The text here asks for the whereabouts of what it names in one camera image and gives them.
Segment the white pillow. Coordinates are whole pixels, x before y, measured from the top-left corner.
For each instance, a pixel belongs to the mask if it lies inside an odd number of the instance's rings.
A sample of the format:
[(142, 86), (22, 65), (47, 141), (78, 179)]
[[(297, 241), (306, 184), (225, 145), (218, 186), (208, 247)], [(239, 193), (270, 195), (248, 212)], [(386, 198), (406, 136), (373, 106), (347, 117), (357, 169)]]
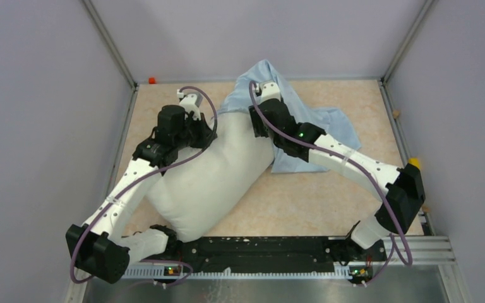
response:
[(146, 199), (180, 241), (194, 241), (237, 205), (273, 156), (271, 140), (255, 137), (249, 114), (221, 114), (213, 143), (195, 159), (169, 169)]

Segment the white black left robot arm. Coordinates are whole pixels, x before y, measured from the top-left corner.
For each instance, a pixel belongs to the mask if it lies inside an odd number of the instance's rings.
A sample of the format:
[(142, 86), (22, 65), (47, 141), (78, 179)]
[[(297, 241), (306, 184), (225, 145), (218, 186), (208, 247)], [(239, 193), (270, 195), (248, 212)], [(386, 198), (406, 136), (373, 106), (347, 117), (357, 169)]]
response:
[(70, 253), (70, 280), (75, 284), (99, 278), (116, 283), (128, 266), (156, 255), (173, 259), (175, 234), (152, 227), (138, 235), (123, 236), (124, 228), (148, 190), (164, 174), (201, 156), (217, 137), (218, 112), (212, 125), (195, 105), (165, 105), (150, 137), (134, 151), (124, 175), (102, 204), (81, 225), (66, 231)]

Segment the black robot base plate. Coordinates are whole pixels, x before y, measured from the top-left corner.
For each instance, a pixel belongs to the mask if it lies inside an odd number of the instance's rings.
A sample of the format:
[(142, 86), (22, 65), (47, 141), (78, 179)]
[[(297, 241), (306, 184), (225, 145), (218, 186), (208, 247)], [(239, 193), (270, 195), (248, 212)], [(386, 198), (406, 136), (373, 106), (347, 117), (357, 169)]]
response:
[(182, 261), (195, 273), (331, 273), (387, 258), (383, 241), (363, 250), (343, 237), (201, 237), (174, 241), (150, 260)]

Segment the light blue pillowcase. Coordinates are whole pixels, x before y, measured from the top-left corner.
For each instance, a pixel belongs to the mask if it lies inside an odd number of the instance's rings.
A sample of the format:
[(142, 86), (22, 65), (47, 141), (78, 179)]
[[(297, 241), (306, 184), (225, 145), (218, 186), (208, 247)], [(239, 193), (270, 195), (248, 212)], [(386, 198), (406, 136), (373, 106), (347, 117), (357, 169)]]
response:
[(234, 90), (221, 103), (218, 115), (227, 114), (228, 117), (221, 120), (222, 124), (236, 122), (236, 130), (227, 130), (229, 137), (241, 133), (243, 142), (249, 143), (241, 152), (233, 152), (229, 156), (240, 159), (237, 166), (239, 172), (245, 171), (253, 177), (260, 176), (269, 166), (273, 173), (297, 173), (297, 172), (326, 172), (328, 169), (320, 165), (304, 162), (298, 158), (288, 156), (266, 138), (253, 138), (251, 123), (248, 120), (249, 106), (252, 105), (249, 96), (249, 82), (254, 80), (258, 83), (273, 80), (276, 82), (286, 98), (286, 104), (296, 122), (309, 122), (322, 128), (336, 140), (349, 148), (358, 150), (361, 142), (356, 134), (354, 126), (348, 117), (336, 107), (311, 108), (307, 106), (295, 92), (293, 87), (266, 59), (259, 61), (247, 72), (236, 80)]

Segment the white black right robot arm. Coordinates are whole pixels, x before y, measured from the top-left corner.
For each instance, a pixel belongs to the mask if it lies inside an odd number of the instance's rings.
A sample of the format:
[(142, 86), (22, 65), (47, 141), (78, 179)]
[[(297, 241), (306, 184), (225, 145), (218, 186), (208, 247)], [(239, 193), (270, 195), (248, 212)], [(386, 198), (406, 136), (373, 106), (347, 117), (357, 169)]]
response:
[(253, 103), (249, 114), (255, 136), (270, 138), (288, 156), (340, 174), (381, 201), (373, 215), (349, 232), (345, 243), (348, 257), (362, 260), (375, 242), (390, 234), (405, 237), (426, 199), (417, 166), (397, 167), (364, 155), (314, 124), (297, 122), (277, 98)]

